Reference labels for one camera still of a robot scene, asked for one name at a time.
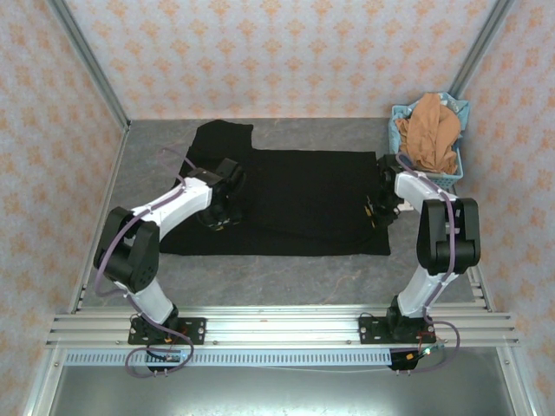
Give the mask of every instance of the enclosure wall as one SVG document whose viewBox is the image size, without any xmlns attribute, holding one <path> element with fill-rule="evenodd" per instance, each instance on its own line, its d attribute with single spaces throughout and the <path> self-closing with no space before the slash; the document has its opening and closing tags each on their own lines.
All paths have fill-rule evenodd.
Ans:
<svg viewBox="0 0 555 416">
<path fill-rule="evenodd" d="M 516 2 L 464 98 L 461 193 L 480 204 L 482 265 L 555 409 L 555 4 Z"/>
<path fill-rule="evenodd" d="M 69 0 L 137 119 L 383 117 L 447 91 L 494 0 Z"/>
<path fill-rule="evenodd" d="M 0 4 L 0 414 L 21 414 L 121 137 L 43 0 Z"/>
</svg>

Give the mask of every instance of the tan garment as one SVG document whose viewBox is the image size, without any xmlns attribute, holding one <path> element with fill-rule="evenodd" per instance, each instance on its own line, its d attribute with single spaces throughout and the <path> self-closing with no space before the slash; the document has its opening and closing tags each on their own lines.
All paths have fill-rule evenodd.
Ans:
<svg viewBox="0 0 555 416">
<path fill-rule="evenodd" d="M 424 171 L 454 174 L 457 153 L 453 143 L 460 134 L 460 121 L 453 111 L 441 105 L 440 96 L 426 93 L 410 119 L 397 119 L 401 133 L 399 150 Z"/>
</svg>

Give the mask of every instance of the blue basket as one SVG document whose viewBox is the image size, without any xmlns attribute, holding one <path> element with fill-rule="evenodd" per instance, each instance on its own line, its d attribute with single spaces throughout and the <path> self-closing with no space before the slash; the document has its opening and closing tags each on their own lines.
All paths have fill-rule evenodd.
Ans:
<svg viewBox="0 0 555 416">
<path fill-rule="evenodd" d="M 468 113 L 470 110 L 468 101 L 456 100 L 447 93 L 439 94 L 442 103 L 446 103 L 447 107 L 453 110 L 455 114 L 457 114 L 457 117 L 459 117 L 460 120 L 460 130 L 464 130 L 467 127 Z M 391 153 L 399 152 L 399 146 L 401 145 L 401 134 L 399 133 L 399 129 L 397 129 L 395 120 L 407 119 L 409 115 L 412 114 L 413 109 L 416 107 L 416 104 L 418 104 L 418 101 L 414 104 L 411 104 L 410 106 L 393 106 L 391 108 L 391 119 L 389 119 L 388 126 L 389 151 Z M 459 144 L 461 137 L 462 136 L 459 137 L 455 145 Z M 443 189 L 450 188 L 463 176 L 460 150 L 458 147 L 456 147 L 455 151 L 457 152 L 457 171 L 453 175 L 447 175 L 446 173 L 424 172 L 432 182 Z"/>
</svg>

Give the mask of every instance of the orange floral pattern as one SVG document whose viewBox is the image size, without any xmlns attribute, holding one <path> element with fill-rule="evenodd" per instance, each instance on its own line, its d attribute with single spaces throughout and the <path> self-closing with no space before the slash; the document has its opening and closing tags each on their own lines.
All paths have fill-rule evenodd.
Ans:
<svg viewBox="0 0 555 416">
<path fill-rule="evenodd" d="M 495 1 L 68 3 L 137 120 L 388 116 L 449 88 Z"/>
<path fill-rule="evenodd" d="M 516 313 L 555 409 L 555 5 L 517 2 L 464 95 L 473 103 L 460 189 L 480 204 L 482 264 Z M 492 193 L 491 186 L 499 191 Z"/>
<path fill-rule="evenodd" d="M 0 4 L 0 62 L 0 414 L 16 415 L 69 305 L 121 131 L 47 2 Z"/>
</svg>

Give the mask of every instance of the black cloth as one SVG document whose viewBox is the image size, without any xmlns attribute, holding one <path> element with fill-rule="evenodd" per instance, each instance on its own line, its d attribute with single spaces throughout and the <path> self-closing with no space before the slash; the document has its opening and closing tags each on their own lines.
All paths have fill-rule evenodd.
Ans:
<svg viewBox="0 0 555 416">
<path fill-rule="evenodd" d="M 365 205 L 379 192 L 374 152 L 258 150 L 252 125 L 222 120 L 199 127 L 187 152 L 214 171 L 223 158 L 246 172 L 238 193 L 240 224 L 212 231 L 196 217 L 171 230 L 163 253 L 190 255 L 339 256 L 390 254 L 387 229 L 374 229 Z M 184 163 L 180 174 L 190 167 Z"/>
</svg>

